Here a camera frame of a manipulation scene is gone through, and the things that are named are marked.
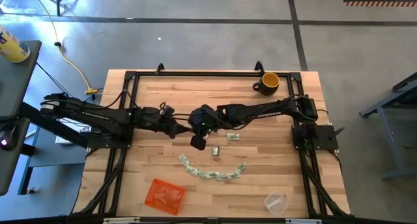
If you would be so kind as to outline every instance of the gray floor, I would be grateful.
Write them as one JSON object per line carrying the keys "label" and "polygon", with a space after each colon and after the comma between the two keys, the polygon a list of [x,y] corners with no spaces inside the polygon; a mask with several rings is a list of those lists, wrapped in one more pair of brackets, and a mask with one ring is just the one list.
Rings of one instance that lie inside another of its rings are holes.
{"label": "gray floor", "polygon": [[[51,13],[54,4],[43,0]],[[111,18],[236,18],[288,20],[288,0],[65,0],[65,16]],[[417,8],[345,7],[342,0],[295,0],[300,20],[416,21]],[[45,12],[36,0],[4,0],[4,13]],[[21,40],[43,42],[39,63],[74,96],[85,86],[53,46],[50,23],[35,17],[3,17],[2,25]],[[300,70],[292,25],[189,23],[56,23],[66,56],[84,70],[92,86],[104,86],[110,68]],[[359,217],[417,222],[417,178],[380,180],[393,169],[377,116],[362,120],[358,112],[389,94],[389,89],[417,71],[415,27],[301,26],[308,69],[318,71],[338,136],[343,177],[351,212]],[[38,106],[58,89],[38,68],[25,101]],[[24,158],[16,178],[21,176]],[[1,219],[56,216],[71,211],[81,167],[43,168],[29,187],[41,192],[16,197],[13,188],[0,197]],[[66,204],[58,207],[60,201]],[[19,212],[12,205],[24,206]]]}

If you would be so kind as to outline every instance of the yellow extension cord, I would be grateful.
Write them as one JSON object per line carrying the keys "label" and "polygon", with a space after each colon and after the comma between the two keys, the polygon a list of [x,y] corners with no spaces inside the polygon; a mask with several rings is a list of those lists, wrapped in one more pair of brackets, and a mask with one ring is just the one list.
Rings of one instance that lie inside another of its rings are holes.
{"label": "yellow extension cord", "polygon": [[[42,1],[41,0],[38,0],[38,1],[42,5],[42,7],[45,9],[46,13],[48,14],[48,16],[49,16],[49,18],[51,20],[51,23],[52,23],[52,26],[53,26],[53,31],[55,32],[55,38],[57,39],[57,42],[58,42],[59,39],[58,39],[57,29],[55,28],[55,24],[53,23],[52,17],[50,15],[50,13],[48,12],[48,10],[46,10],[46,7],[42,3]],[[89,82],[87,81],[87,78],[85,78],[83,72],[76,65],[74,65],[74,63],[72,63],[67,58],[65,58],[65,56],[63,55],[61,49],[59,49],[59,46],[57,46],[57,48],[58,48],[59,54],[64,59],[64,61],[66,61],[68,64],[70,64],[72,67],[74,67],[79,72],[79,74],[81,74],[81,77],[84,79],[84,82],[87,85],[87,90],[85,91],[85,94],[86,95],[89,95],[89,94],[97,94],[98,93],[98,90],[97,89],[94,89],[94,88],[91,88],[91,86],[90,86]]]}

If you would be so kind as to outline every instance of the wooden table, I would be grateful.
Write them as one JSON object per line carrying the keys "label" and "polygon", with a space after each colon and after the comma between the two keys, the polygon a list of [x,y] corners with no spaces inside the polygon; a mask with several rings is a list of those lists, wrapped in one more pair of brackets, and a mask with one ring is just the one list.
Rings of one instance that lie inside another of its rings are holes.
{"label": "wooden table", "polygon": [[[109,71],[102,105],[110,104],[119,95],[125,72],[126,70]],[[304,92],[315,100],[317,109],[326,109],[318,73],[301,74]],[[288,97],[286,80],[281,80],[280,87],[273,96],[262,96],[252,90],[252,84],[258,79],[140,77],[136,100],[139,106],[153,107],[165,101],[175,108],[176,113],[190,113],[201,104],[215,108],[223,104],[251,105]],[[317,123],[328,123],[325,112],[319,112]],[[255,120],[238,132],[240,141],[228,141],[228,131],[220,130],[210,134],[204,151],[190,146],[191,133],[170,139],[164,133],[136,130],[132,147],[126,157],[117,215],[170,216],[144,205],[152,180],[159,178],[186,188],[186,197],[179,216],[273,217],[265,208],[264,199],[269,193],[278,191],[289,202],[282,217],[307,217],[300,160],[291,138],[292,125],[293,120],[288,116]],[[211,146],[220,146],[219,158],[211,156]],[[204,180],[185,172],[177,158],[182,153],[187,155],[192,166],[206,171],[229,173],[242,162],[246,162],[247,167],[242,176],[235,180]],[[84,208],[102,185],[108,154],[108,149],[100,149],[87,158],[75,212]],[[317,158],[323,186],[341,209],[349,213],[338,161],[327,151],[317,151]],[[107,208],[110,206],[112,191],[113,188],[110,187]],[[315,191],[313,198],[318,211]]]}

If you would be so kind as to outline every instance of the mug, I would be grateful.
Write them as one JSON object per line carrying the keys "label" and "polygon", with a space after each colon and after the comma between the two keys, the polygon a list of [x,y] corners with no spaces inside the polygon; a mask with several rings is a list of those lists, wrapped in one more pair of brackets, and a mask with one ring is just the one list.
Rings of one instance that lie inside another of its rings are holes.
{"label": "mug", "polygon": [[274,73],[266,73],[252,88],[263,95],[273,95],[280,85],[280,78]]}

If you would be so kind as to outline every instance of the clear plastic cup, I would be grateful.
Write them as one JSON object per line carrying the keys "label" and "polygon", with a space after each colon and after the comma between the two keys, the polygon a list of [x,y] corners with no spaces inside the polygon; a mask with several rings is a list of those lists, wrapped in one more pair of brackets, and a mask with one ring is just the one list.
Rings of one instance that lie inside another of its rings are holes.
{"label": "clear plastic cup", "polygon": [[288,206],[287,199],[277,191],[269,194],[264,203],[268,211],[275,216],[279,216],[284,213]]}

